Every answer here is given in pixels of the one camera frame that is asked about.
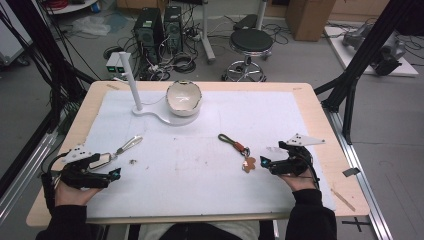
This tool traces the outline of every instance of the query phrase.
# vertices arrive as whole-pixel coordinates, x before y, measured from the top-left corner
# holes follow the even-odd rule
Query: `cardboard box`
[[[116,5],[121,9],[142,9],[145,7],[159,8],[161,13],[165,10],[168,0],[116,0]]]
[[[267,17],[284,17],[286,14],[287,6],[273,4],[272,0],[268,0],[265,8],[265,16]]]
[[[286,23],[293,39],[318,41],[336,0],[292,0],[287,8]]]

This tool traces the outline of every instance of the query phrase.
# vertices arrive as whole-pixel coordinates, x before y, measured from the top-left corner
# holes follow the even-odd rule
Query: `small orange object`
[[[256,162],[256,159],[254,159],[252,157],[247,157],[243,162],[243,170],[246,173],[249,173],[250,170],[254,170],[255,169],[255,162]]]

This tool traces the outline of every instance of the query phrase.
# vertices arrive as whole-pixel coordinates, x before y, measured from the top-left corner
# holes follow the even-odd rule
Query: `table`
[[[143,91],[164,91],[170,82],[138,82],[137,87]],[[315,146],[315,152],[321,161],[321,167],[327,178],[336,203],[336,216],[365,216],[369,213],[369,207],[362,190],[355,177],[345,177],[343,171],[349,168],[346,158],[340,148],[337,138],[316,98],[312,87],[306,83],[221,83],[221,82],[196,82],[202,91],[282,91],[292,92],[298,104],[306,128],[311,136],[320,136],[326,140],[326,144]],[[60,149],[66,152],[78,143],[85,142],[91,125],[96,118],[97,112],[107,91],[129,90],[129,86],[120,82],[101,81],[95,82],[91,88],[75,118],[75,121]],[[61,169],[60,162],[55,164],[54,169]],[[247,219],[273,219],[287,217],[286,214],[270,214],[269,216],[203,216],[187,217],[184,221],[222,221],[222,220],[247,220]],[[31,208],[27,224],[29,226],[46,226],[50,215],[45,206],[43,192],[40,191],[33,207]],[[117,224],[137,222],[169,222],[181,221],[178,217],[149,219],[88,219],[91,223]]]

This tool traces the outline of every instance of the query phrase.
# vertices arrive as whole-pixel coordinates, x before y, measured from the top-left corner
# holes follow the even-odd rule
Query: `computer tower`
[[[165,8],[163,17],[165,29],[166,49],[168,53],[179,53],[183,51],[183,30],[181,20],[181,7],[168,6]]]
[[[164,49],[160,46],[164,41],[160,9],[142,8],[133,30],[137,45],[141,47],[142,60],[146,57],[152,64],[160,63],[159,51]]]

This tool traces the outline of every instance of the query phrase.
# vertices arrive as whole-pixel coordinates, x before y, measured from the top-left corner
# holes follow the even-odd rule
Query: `black metal pole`
[[[391,0],[355,56],[352,58],[346,70],[338,78],[314,90],[318,95],[333,88],[330,96],[322,102],[323,108],[327,108],[331,112],[338,112],[340,104],[347,98],[342,133],[349,144],[352,144],[350,129],[356,85],[359,78],[372,60],[378,55],[381,47],[389,36],[409,13],[415,1],[416,0]]]

